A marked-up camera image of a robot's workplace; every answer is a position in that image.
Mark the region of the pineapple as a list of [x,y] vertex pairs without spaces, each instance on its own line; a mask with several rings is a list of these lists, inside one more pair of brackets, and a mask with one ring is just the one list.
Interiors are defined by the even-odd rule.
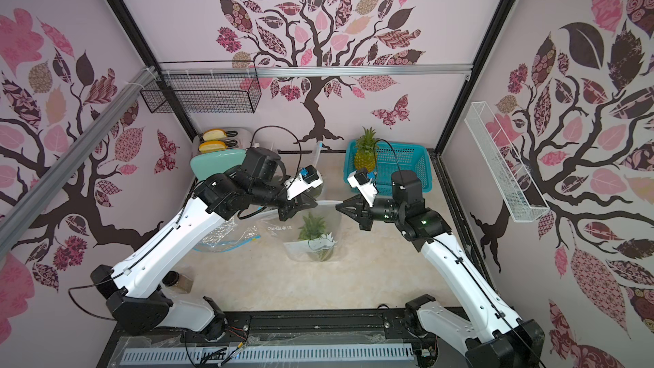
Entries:
[[373,172],[376,168],[376,131],[371,128],[364,128],[364,134],[356,140],[356,153],[354,155],[354,167],[356,170],[366,169]]
[[308,242],[311,259],[326,262],[331,258],[336,242],[328,231],[325,218],[308,213],[303,221],[298,240]]

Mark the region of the clear zip bag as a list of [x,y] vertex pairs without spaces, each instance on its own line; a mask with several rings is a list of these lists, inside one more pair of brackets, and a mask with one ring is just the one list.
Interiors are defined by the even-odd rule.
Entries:
[[280,221],[276,211],[257,216],[257,225],[294,262],[337,262],[346,254],[339,201],[319,200],[313,209]]

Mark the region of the zip bag with blue seal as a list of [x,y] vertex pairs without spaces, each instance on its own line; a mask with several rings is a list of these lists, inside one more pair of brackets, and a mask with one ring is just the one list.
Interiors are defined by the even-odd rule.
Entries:
[[214,229],[194,246],[204,253],[225,253],[260,238],[256,221],[232,219]]

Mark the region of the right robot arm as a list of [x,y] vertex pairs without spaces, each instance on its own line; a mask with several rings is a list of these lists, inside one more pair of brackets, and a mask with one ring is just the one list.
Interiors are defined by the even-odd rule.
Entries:
[[539,367],[544,331],[535,320],[523,320],[493,290],[466,256],[450,226],[426,206],[422,185],[411,170],[391,176],[392,195],[379,195],[374,175],[352,172],[347,182],[358,195],[337,211],[371,230],[376,221],[393,224],[445,279],[466,315],[461,317],[424,295],[407,303],[405,323],[416,337],[434,334],[456,349],[470,367]]

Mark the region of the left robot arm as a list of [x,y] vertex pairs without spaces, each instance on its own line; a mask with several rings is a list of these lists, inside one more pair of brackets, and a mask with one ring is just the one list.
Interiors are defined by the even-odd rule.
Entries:
[[105,298],[109,319],[132,336],[163,327],[209,341],[221,338],[227,317],[216,302],[208,296],[197,301],[166,296],[165,276],[205,236],[250,206],[274,208],[280,221],[316,207],[309,192],[323,183],[318,170],[308,165],[276,182],[282,164],[273,151],[248,148],[240,165],[199,182],[182,209],[135,253],[113,267],[97,267],[91,284]]

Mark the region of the rear middle zip bag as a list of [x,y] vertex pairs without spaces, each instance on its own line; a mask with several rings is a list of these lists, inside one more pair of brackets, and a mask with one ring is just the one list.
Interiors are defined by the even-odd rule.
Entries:
[[302,159],[301,167],[304,168],[308,166],[313,166],[314,168],[318,168],[320,155],[324,149],[325,146],[323,141],[317,141],[313,149],[309,152],[309,154]]

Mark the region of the teal plastic basket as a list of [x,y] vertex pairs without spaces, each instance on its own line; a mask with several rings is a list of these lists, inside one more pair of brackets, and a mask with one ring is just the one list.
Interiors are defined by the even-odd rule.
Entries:
[[386,142],[376,144],[376,188],[380,195],[391,196],[391,175],[395,170],[412,170],[422,184],[422,192],[433,189],[431,160],[427,149],[420,145],[391,143],[393,151]]

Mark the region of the mint green toaster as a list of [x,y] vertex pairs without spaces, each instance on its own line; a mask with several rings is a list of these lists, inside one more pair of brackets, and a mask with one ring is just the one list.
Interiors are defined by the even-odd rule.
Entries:
[[228,138],[220,140],[226,143],[228,150],[202,154],[199,151],[199,145],[204,142],[202,140],[202,134],[193,139],[190,165],[192,172],[199,181],[205,180],[212,175],[223,173],[243,163],[246,149],[250,146],[252,133],[248,129],[217,129],[223,129],[228,133]]

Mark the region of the toast slice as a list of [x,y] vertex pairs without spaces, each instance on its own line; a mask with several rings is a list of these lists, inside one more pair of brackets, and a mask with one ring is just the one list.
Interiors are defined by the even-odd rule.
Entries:
[[199,151],[202,154],[225,150],[228,150],[228,146],[223,141],[205,141],[199,145]]
[[203,141],[220,141],[228,138],[228,133],[223,129],[209,129],[202,134]]

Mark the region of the toast slice rear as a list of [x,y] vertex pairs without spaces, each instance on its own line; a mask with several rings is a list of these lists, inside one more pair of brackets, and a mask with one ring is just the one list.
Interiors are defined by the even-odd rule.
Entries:
[[220,141],[228,138],[228,133],[223,129],[209,129],[202,134],[203,141]]

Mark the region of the spice jar left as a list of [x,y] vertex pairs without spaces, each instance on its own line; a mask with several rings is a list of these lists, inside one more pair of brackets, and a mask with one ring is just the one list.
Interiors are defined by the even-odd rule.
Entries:
[[185,274],[171,270],[163,277],[162,284],[172,291],[188,294],[192,291],[193,279]]

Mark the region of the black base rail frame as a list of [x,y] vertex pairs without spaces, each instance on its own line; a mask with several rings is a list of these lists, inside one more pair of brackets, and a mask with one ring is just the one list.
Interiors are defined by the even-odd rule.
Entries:
[[410,344],[413,361],[351,361],[219,365],[183,363],[173,366],[127,367],[464,367],[466,359],[434,334],[416,337],[405,323],[402,308],[385,305],[368,309],[228,312],[223,336],[209,341],[182,329],[158,328],[142,336],[131,336],[116,327],[98,362],[100,367],[116,366],[126,349],[167,349],[176,347]]

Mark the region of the aluminium rail back wall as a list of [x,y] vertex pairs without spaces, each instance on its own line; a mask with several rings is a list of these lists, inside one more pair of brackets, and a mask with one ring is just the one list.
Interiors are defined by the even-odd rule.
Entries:
[[247,67],[247,68],[179,68],[162,69],[164,76],[173,74],[255,74],[259,78],[296,78],[328,76],[400,76],[472,73],[470,64],[418,64],[406,66],[301,66],[301,67]]

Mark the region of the aluminium rail wall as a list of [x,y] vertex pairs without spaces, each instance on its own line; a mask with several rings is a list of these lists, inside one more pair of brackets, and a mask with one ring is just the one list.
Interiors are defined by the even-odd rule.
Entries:
[[470,64],[418,64],[406,66],[301,66],[301,67],[247,67],[247,68],[179,68],[162,69],[164,76],[173,74],[255,74],[259,78],[296,78],[328,76],[400,76],[472,73]]
[[126,83],[116,99],[94,120],[79,138],[66,150],[37,185],[13,207],[1,222],[1,256],[5,257],[19,238],[27,231],[73,173],[92,154],[95,146],[110,131],[139,96],[140,88],[154,78],[154,68],[143,68]]

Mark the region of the aluminium rail left wall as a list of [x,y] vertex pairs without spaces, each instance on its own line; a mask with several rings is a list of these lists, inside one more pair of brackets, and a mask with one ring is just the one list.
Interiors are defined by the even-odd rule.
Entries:
[[126,83],[116,99],[94,120],[79,138],[66,150],[37,185],[13,207],[1,222],[1,256],[5,257],[19,238],[27,231],[73,173],[92,154],[95,146],[110,131],[139,96],[140,88],[154,78],[154,68],[143,68]]

